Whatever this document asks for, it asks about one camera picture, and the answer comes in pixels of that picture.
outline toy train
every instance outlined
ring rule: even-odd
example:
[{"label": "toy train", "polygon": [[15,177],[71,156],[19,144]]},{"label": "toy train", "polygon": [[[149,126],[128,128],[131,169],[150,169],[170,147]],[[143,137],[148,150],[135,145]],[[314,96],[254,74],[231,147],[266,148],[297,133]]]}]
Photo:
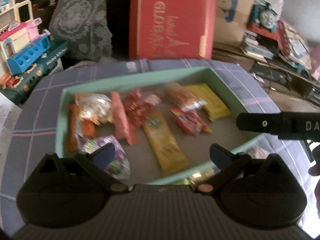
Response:
[{"label": "toy train", "polygon": [[278,15],[271,9],[270,3],[264,0],[256,0],[256,2],[258,4],[252,5],[247,29],[262,36],[277,40]]}]

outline gray pillow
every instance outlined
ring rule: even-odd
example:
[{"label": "gray pillow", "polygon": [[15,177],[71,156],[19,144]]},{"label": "gray pillow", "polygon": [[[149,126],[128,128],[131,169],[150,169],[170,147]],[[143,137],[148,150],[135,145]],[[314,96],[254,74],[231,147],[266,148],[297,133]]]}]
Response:
[{"label": "gray pillow", "polygon": [[111,56],[106,0],[59,0],[49,31],[55,39],[69,41],[68,55],[73,59],[97,61]]}]

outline plastic candy bag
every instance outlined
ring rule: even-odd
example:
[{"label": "plastic candy bag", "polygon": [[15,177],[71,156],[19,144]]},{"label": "plastic candy bag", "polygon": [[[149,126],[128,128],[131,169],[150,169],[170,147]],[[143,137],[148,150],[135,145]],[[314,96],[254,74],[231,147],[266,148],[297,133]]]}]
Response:
[{"label": "plastic candy bag", "polygon": [[176,104],[184,112],[200,109],[207,103],[178,83],[170,83],[166,85],[164,88],[164,95],[169,101]]},{"label": "plastic candy bag", "polygon": [[186,89],[203,98],[207,104],[203,107],[209,116],[210,121],[224,118],[231,115],[230,110],[221,101],[221,99],[208,87],[207,84],[191,85]]},{"label": "plastic candy bag", "polygon": [[128,122],[134,131],[140,129],[148,120],[150,113],[154,112],[155,106],[160,103],[160,98],[155,94],[141,98],[140,89],[129,93],[123,99],[124,109],[127,113]]},{"label": "plastic candy bag", "polygon": [[81,138],[80,151],[82,153],[91,154],[108,143],[112,143],[115,146],[116,155],[115,159],[105,168],[104,171],[121,182],[129,181],[131,174],[130,164],[125,156],[123,148],[114,136],[111,135],[91,140]]},{"label": "plastic candy bag", "polygon": [[103,94],[76,94],[76,104],[79,106],[80,121],[91,121],[96,125],[106,123],[112,116],[111,100]]},{"label": "plastic candy bag", "polygon": [[197,136],[199,133],[210,133],[211,128],[198,115],[195,110],[183,112],[180,108],[171,108],[174,119],[178,125],[190,136]]}]

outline black device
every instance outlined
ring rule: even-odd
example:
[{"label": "black device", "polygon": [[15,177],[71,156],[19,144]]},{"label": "black device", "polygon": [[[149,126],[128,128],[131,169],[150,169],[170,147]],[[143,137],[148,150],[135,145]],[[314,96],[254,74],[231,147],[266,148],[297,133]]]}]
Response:
[{"label": "black device", "polygon": [[311,92],[306,97],[317,105],[320,105],[320,88],[313,86]]},{"label": "black device", "polygon": [[319,113],[241,113],[236,125],[239,130],[270,133],[278,135],[281,140],[320,140]]},{"label": "black device", "polygon": [[212,144],[221,171],[196,188],[129,188],[89,157],[45,155],[17,195],[26,226],[14,239],[311,239],[297,226],[307,198],[277,154],[253,160]]},{"label": "black device", "polygon": [[250,70],[250,73],[255,73],[257,76],[264,78],[266,80],[271,80],[280,85],[288,87],[288,80],[290,77],[283,70],[276,70],[269,66],[261,65],[255,62]]}]

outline cardboard box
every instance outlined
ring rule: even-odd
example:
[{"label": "cardboard box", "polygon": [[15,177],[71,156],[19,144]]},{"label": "cardboard box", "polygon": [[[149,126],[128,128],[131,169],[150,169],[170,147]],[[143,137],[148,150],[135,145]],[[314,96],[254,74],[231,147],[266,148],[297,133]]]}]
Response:
[{"label": "cardboard box", "polygon": [[210,59],[215,0],[131,0],[130,59]]},{"label": "cardboard box", "polygon": [[217,0],[214,42],[238,47],[254,0]]}]

